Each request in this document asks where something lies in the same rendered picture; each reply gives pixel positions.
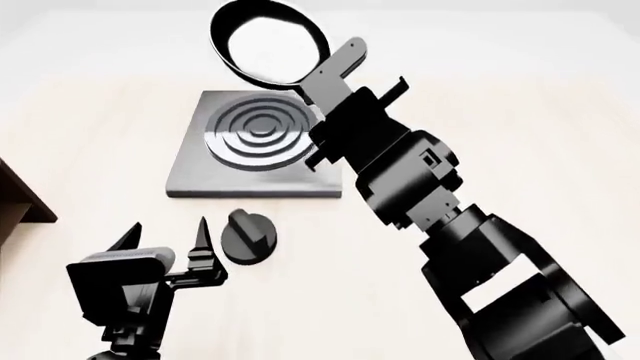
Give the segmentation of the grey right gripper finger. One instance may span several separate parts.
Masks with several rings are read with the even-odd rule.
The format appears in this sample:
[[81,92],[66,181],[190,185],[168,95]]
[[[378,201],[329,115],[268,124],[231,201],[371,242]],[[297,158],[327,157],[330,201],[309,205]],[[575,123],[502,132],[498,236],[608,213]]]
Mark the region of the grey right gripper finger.
[[299,84],[302,97],[306,102],[317,107],[324,116],[328,116],[352,95],[353,91],[345,82],[345,78],[353,71],[354,68],[347,68],[344,71],[316,68]]
[[350,38],[319,66],[319,74],[345,79],[364,62],[367,50],[363,38]]

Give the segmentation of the black round stove knob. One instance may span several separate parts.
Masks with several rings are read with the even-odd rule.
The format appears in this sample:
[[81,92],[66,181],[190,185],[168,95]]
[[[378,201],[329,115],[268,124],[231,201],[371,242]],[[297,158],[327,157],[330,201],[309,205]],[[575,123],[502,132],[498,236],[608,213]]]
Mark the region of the black round stove knob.
[[221,247],[225,256],[242,266],[261,263],[270,257],[278,242],[273,222],[264,215],[235,209],[221,234]]

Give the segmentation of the black frying pan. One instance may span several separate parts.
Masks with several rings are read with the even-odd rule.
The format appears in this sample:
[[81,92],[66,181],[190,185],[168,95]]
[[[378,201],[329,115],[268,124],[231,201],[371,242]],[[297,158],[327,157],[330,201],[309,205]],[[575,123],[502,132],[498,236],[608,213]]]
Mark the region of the black frying pan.
[[[298,80],[284,83],[267,80],[266,77],[250,74],[237,65],[229,49],[230,38],[241,26],[260,17],[291,23],[305,29],[312,38],[318,54],[318,60],[310,71]],[[329,59],[331,55],[329,42],[320,27],[302,11],[298,11],[291,5],[286,5],[277,0],[230,0],[226,2],[224,5],[221,5],[211,17],[209,22],[209,40],[215,53],[217,53],[224,65],[237,77],[254,86],[269,90],[284,91],[294,89],[305,77],[321,65],[322,62]]]

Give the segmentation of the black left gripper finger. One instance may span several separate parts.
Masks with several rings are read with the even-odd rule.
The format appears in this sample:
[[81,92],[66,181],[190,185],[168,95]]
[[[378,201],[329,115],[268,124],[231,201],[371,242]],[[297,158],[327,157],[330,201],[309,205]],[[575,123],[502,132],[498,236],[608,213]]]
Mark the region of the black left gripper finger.
[[188,253],[189,271],[210,269],[214,264],[214,251],[211,244],[208,224],[205,217],[199,221],[195,245]]
[[107,251],[134,250],[139,246],[142,233],[142,224],[136,222],[126,233],[120,237]]

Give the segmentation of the grey square stove plate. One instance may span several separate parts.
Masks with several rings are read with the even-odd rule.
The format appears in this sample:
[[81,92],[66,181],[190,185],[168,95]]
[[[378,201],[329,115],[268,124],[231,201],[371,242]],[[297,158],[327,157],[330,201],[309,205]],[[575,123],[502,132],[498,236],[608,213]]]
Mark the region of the grey square stove plate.
[[291,92],[205,91],[168,175],[173,198],[338,198],[339,167],[309,170],[320,117]]

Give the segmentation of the brown wooden furniture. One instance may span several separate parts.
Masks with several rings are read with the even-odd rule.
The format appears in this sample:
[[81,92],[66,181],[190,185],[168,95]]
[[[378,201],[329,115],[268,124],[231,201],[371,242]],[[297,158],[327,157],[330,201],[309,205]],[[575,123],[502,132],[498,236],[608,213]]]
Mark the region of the brown wooden furniture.
[[57,215],[0,158],[0,248],[18,224],[54,224]]

